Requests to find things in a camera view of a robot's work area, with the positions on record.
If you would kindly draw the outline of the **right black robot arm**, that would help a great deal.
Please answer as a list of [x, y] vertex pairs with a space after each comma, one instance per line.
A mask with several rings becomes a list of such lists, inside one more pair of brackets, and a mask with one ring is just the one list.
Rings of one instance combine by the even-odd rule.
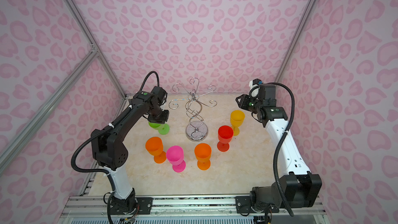
[[[276, 88], [284, 88], [291, 99], [290, 114], [277, 105]], [[272, 160], [274, 183], [268, 187], [254, 187], [250, 192], [251, 209], [270, 217], [272, 210], [285, 209], [293, 216], [295, 208], [313, 207], [322, 181], [311, 172], [302, 158], [291, 133], [295, 114], [295, 98], [289, 87], [280, 83], [264, 83], [255, 79], [250, 91], [235, 100], [238, 107], [251, 113], [266, 129], [275, 152]]]

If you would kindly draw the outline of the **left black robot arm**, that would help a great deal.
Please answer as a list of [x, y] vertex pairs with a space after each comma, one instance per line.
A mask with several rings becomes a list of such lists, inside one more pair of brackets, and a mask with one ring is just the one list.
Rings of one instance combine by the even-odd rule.
[[129, 152], [123, 144], [133, 126], [147, 115], [150, 123], [165, 124], [169, 111], [161, 105], [167, 100], [166, 91], [156, 86], [151, 92], [139, 91], [129, 100], [128, 107], [106, 128], [94, 130], [91, 137], [93, 158], [105, 170], [111, 187], [110, 205], [130, 213], [136, 208], [135, 191], [128, 180], [125, 163]]

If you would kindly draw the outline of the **green wine glass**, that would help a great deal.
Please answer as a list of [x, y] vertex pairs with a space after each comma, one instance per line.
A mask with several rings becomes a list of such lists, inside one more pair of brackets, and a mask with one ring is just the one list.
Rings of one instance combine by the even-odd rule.
[[151, 128], [157, 130], [160, 135], [167, 135], [170, 131], [170, 126], [167, 123], [159, 124], [148, 122], [148, 124]]

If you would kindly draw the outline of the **yellow wine glass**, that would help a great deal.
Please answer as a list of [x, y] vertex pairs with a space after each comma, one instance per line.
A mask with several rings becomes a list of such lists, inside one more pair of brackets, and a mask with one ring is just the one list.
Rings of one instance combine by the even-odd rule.
[[233, 129], [234, 136], [238, 136], [240, 131], [239, 127], [243, 124], [245, 114], [240, 110], [235, 110], [230, 115], [230, 123]]

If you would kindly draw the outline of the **red wine glass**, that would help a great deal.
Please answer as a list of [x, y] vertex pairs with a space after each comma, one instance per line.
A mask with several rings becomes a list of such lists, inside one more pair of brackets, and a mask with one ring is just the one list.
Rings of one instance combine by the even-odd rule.
[[234, 136], [234, 131], [230, 126], [223, 125], [218, 129], [217, 148], [221, 152], [226, 152], [230, 148], [230, 142]]

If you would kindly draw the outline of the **orange wine glass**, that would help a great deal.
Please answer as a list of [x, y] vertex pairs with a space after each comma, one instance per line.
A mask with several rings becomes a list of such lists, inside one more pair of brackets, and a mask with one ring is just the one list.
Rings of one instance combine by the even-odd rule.
[[200, 170], [208, 170], [210, 168], [212, 150], [208, 144], [198, 144], [194, 149], [194, 154], [197, 159], [197, 166]]
[[146, 150], [153, 156], [155, 163], [162, 164], [166, 161], [166, 152], [159, 137], [150, 138], [145, 144]]

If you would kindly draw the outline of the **pink wine glass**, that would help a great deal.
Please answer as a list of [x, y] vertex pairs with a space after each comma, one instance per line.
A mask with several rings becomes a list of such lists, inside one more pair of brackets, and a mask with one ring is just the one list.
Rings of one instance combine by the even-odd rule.
[[180, 146], [172, 146], [166, 152], [166, 158], [176, 173], [181, 173], [186, 168], [184, 151]]

